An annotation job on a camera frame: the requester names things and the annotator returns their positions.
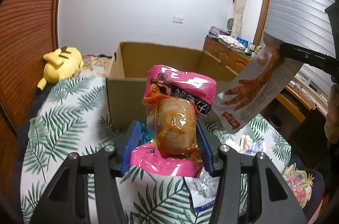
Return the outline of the silver snack pouch orange label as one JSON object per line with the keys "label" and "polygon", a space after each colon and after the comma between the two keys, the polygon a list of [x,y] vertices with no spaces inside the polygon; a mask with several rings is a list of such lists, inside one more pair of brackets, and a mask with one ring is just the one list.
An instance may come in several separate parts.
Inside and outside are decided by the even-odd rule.
{"label": "silver snack pouch orange label", "polygon": [[249,135],[242,135],[240,147],[243,154],[254,156],[265,151],[265,142],[263,139],[256,140]]}

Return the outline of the silver snack pouch blue stripe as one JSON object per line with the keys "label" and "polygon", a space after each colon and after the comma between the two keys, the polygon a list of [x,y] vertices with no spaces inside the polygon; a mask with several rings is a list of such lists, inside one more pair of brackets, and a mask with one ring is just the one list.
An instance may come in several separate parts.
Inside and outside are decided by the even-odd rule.
{"label": "silver snack pouch blue stripe", "polygon": [[219,177],[213,178],[203,168],[197,178],[185,177],[195,213],[208,210],[214,206]]}

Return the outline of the pink fish snack packet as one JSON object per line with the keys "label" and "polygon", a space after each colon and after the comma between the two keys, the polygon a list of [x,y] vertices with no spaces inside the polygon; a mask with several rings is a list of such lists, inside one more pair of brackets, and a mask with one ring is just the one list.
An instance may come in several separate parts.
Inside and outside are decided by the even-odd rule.
{"label": "pink fish snack packet", "polygon": [[203,162],[196,122],[209,114],[216,88],[215,80],[205,75],[152,66],[142,103],[153,138],[132,151],[130,164],[151,174],[197,178]]}

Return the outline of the chicken feet snack packet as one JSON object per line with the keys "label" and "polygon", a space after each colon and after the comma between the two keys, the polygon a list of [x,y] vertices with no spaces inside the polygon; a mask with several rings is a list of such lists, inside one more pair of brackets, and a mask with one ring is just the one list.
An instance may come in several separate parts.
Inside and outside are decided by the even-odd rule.
{"label": "chicken feet snack packet", "polygon": [[283,57],[283,41],[263,33],[264,47],[214,100],[222,126],[235,134],[262,111],[294,78],[302,62]]}

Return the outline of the wooden cabinet desk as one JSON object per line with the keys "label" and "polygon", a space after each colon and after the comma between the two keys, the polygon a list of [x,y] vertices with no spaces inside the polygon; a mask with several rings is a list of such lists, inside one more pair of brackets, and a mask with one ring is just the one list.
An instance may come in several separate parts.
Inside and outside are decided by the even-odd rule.
{"label": "wooden cabinet desk", "polygon": [[217,81],[208,122],[219,122],[234,134],[245,127],[294,78],[304,64],[333,74],[332,57],[264,36],[264,47],[239,74],[205,52],[199,71]]}

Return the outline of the palm leaf patterned cloth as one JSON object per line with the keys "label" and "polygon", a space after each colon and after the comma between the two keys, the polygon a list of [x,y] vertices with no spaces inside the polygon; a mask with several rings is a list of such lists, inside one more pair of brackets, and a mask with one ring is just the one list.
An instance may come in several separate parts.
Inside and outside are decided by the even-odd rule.
{"label": "palm leaf patterned cloth", "polygon": [[[104,78],[69,78],[45,89],[34,103],[21,172],[21,211],[25,223],[68,154],[91,155],[113,144]],[[279,171],[291,158],[291,147],[262,115],[236,134],[218,123],[207,129],[222,143],[241,152],[242,135],[265,142],[265,153]],[[185,178],[150,174],[132,166],[117,180],[129,223],[208,223],[212,208],[195,213]]]}

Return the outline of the yellow Pikachu plush toy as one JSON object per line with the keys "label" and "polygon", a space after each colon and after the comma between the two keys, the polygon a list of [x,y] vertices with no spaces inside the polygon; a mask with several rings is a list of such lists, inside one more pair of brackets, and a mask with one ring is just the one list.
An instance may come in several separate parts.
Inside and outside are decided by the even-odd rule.
{"label": "yellow Pikachu plush toy", "polygon": [[43,78],[37,88],[44,90],[47,83],[57,84],[60,80],[72,77],[83,65],[81,52],[70,46],[57,48],[43,56],[46,61]]}

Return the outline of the floral bed sheet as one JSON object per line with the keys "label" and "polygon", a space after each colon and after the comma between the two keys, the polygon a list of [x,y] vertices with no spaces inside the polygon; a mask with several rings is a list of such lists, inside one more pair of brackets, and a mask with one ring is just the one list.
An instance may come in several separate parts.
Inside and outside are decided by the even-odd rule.
{"label": "floral bed sheet", "polygon": [[308,223],[313,223],[320,213],[325,190],[323,175],[312,169],[290,164],[283,177],[303,210]]}

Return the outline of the wooden louvered wardrobe door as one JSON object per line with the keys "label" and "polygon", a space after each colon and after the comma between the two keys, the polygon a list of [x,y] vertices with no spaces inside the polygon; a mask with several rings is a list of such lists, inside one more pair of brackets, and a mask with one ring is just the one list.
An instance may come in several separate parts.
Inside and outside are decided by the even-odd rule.
{"label": "wooden louvered wardrobe door", "polygon": [[1,1],[1,109],[13,131],[28,118],[43,76],[43,55],[58,46],[58,2]]}

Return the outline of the white wall socket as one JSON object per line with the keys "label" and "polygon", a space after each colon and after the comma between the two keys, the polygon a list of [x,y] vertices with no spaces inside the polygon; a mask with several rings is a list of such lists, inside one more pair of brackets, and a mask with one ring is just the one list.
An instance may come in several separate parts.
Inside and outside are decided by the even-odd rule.
{"label": "white wall socket", "polygon": [[173,17],[173,22],[178,24],[183,24],[183,18]]}

